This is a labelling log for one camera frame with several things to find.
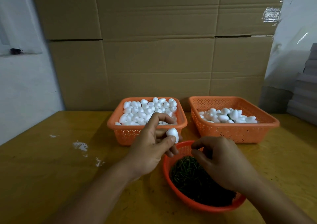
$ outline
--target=left hand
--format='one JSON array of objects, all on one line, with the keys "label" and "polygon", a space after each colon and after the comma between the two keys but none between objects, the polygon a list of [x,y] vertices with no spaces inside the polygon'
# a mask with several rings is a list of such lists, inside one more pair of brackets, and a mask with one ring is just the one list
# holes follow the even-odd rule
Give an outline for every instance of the left hand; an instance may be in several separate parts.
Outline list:
[{"label": "left hand", "polygon": [[127,166],[132,179],[139,178],[154,170],[164,153],[168,157],[178,154],[178,150],[174,146],[175,136],[167,137],[167,129],[156,129],[159,121],[165,121],[169,124],[174,123],[174,120],[167,114],[154,113],[135,139],[129,153],[122,160]]}]

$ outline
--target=orange plastic basket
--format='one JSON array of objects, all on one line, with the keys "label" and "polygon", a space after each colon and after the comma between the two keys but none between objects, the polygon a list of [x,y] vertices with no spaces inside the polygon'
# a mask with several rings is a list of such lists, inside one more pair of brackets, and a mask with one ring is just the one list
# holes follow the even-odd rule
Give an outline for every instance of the orange plastic basket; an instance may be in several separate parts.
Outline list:
[{"label": "orange plastic basket", "polygon": [[[158,97],[165,98],[167,101],[172,97]],[[152,101],[153,97],[131,97],[123,99],[117,108],[114,110],[113,114],[109,118],[107,122],[107,126],[114,131],[114,134],[117,138],[117,141],[120,145],[130,146],[136,136],[140,133],[140,131],[144,128],[144,126],[120,126],[115,125],[115,122],[119,121],[120,116],[123,114],[123,104],[126,101],[141,101],[145,99],[147,101]],[[157,129],[170,129],[175,128],[180,135],[182,129],[187,126],[187,119],[184,113],[182,106],[178,99],[173,98],[177,102],[177,111],[175,112],[175,116],[177,118],[177,125],[159,125]]]},{"label": "orange plastic basket", "polygon": [[223,206],[223,207],[216,207],[216,206],[207,206],[204,204],[200,204],[198,202],[195,202],[194,200],[188,198],[183,193],[181,193],[176,186],[174,186],[173,182],[170,179],[170,169],[175,164],[177,160],[180,158],[183,158],[184,156],[191,154],[191,145],[194,141],[185,141],[176,144],[176,148],[179,151],[179,154],[173,156],[172,158],[169,158],[165,155],[163,160],[163,173],[164,177],[167,180],[169,186],[172,188],[172,190],[176,193],[176,195],[189,207],[200,210],[200,211],[207,211],[207,212],[225,212],[225,211],[232,211],[234,209],[237,209],[239,206],[243,204],[246,197],[243,194],[240,194],[237,192],[236,198],[232,201],[232,205],[230,206]]},{"label": "orange plastic basket", "polygon": [[[201,136],[224,136],[236,143],[259,143],[266,133],[280,125],[280,122],[257,106],[239,97],[193,96],[189,98],[192,118]],[[204,121],[200,111],[210,108],[241,109],[246,116],[256,116],[257,124],[223,124]]]}]

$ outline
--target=right hand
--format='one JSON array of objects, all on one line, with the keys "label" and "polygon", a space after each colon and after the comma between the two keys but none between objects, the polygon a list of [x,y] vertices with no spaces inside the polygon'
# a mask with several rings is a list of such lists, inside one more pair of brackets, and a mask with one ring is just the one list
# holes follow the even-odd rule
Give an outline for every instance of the right hand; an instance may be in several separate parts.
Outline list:
[{"label": "right hand", "polygon": [[192,155],[215,182],[228,190],[244,193],[259,180],[235,142],[224,137],[200,138],[192,144]]}]

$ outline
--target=wooden table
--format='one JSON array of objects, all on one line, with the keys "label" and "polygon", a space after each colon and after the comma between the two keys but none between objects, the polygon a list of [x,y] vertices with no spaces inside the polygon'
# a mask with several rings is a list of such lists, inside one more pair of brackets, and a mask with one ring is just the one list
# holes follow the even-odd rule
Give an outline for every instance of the wooden table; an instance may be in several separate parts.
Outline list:
[{"label": "wooden table", "polygon": [[[110,115],[111,112],[57,112],[0,146],[0,222],[41,223],[120,160],[129,148],[119,146],[113,131],[107,128]],[[317,128],[287,114],[275,117],[281,127],[271,130],[263,142],[239,147],[261,174],[317,221]],[[184,140],[196,140],[199,133],[189,113],[187,118]],[[86,152],[74,148],[77,141],[88,145]],[[168,186],[160,164],[124,190],[106,223],[263,220],[248,201],[223,214],[189,209]]]}]

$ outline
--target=hand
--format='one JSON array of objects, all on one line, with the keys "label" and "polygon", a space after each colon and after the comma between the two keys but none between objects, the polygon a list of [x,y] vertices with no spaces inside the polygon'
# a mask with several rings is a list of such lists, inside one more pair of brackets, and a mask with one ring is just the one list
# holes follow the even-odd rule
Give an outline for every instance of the hand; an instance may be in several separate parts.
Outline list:
[{"label": "hand", "polygon": [[154,170],[164,153],[168,157],[178,154],[178,150],[174,146],[175,136],[167,137],[167,129],[156,129],[159,121],[165,121],[169,124],[175,122],[167,114],[154,113],[135,139],[127,156],[122,160],[128,167],[132,179],[137,179]]},{"label": "hand", "polygon": [[224,137],[202,137],[192,144],[192,155],[220,186],[244,193],[259,175],[235,142]]}]

